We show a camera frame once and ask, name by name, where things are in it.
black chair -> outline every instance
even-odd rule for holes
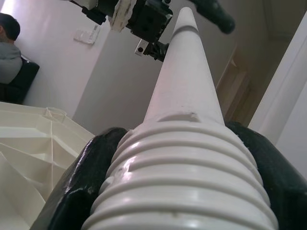
[[[17,76],[9,84],[0,83],[0,101],[2,102],[22,104],[39,70],[38,64],[25,57],[21,59],[23,65]]]

ribbed white plastic tube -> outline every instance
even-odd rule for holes
[[[190,8],[100,192],[83,230],[278,229],[252,155],[224,126]]]

ceiling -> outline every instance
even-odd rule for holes
[[[290,41],[306,12],[307,0],[263,0],[263,7],[270,38]]]

gray hoodie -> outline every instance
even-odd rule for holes
[[[22,64],[20,50],[13,44],[0,42],[0,83],[10,83]]]

white plastic tray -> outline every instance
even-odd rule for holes
[[[61,110],[0,103],[0,230],[28,230],[93,137]]]

